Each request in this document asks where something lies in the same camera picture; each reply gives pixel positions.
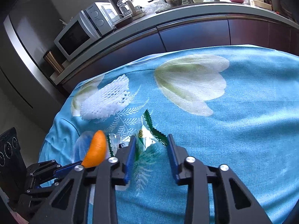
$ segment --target plastic bag on counter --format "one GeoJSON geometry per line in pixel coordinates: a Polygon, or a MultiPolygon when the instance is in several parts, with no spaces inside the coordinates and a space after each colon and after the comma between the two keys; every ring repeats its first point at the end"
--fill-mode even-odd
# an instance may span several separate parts
{"type": "Polygon", "coordinates": [[[147,6],[143,7],[142,11],[145,12],[145,14],[151,14],[156,12],[162,12],[169,8],[171,8],[171,5],[169,5],[168,3],[162,0],[155,0],[150,2],[147,6]]]}

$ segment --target microwave knob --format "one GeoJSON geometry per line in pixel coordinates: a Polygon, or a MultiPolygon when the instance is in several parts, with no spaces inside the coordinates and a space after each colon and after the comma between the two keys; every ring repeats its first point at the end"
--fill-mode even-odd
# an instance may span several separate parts
{"type": "Polygon", "coordinates": [[[103,25],[104,25],[104,20],[103,20],[103,19],[97,19],[97,20],[96,20],[96,24],[97,24],[98,26],[103,26],[103,25]]]}
{"type": "Polygon", "coordinates": [[[98,11],[93,11],[92,12],[92,17],[96,18],[99,15],[98,11]]]}

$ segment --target white tulip print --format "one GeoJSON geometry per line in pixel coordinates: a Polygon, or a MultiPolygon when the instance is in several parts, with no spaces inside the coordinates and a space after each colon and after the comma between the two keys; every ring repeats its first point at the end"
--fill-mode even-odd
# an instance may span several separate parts
{"type": "Polygon", "coordinates": [[[224,94],[226,82],[219,72],[229,61],[217,55],[187,55],[169,60],[155,70],[162,93],[181,109],[195,115],[210,116],[205,103],[224,94]]]}

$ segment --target speaker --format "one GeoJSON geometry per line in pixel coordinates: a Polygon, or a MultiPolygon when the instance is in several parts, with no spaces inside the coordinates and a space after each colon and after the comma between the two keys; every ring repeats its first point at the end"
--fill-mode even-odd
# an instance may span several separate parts
{"type": "Polygon", "coordinates": [[[0,135],[0,187],[8,196],[8,204],[13,210],[24,193],[27,172],[20,149],[14,127],[0,135]]]}

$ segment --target metal screw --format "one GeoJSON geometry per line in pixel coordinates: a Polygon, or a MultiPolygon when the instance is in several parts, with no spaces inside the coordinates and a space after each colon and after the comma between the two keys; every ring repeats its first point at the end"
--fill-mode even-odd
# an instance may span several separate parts
{"type": "Polygon", "coordinates": [[[192,156],[188,156],[188,157],[186,157],[186,161],[189,162],[189,163],[194,163],[195,162],[195,158],[192,157],[192,156]]]}
{"type": "Polygon", "coordinates": [[[227,171],[227,170],[229,170],[229,166],[227,166],[226,164],[222,164],[222,165],[220,165],[220,169],[222,171],[227,171]]]}
{"type": "Polygon", "coordinates": [[[108,162],[110,162],[110,163],[116,163],[116,162],[118,162],[118,158],[117,157],[110,157],[110,158],[108,158],[108,162]]]}
{"type": "Polygon", "coordinates": [[[84,167],[82,165],[77,165],[74,167],[75,171],[80,172],[84,169],[84,167]]]}

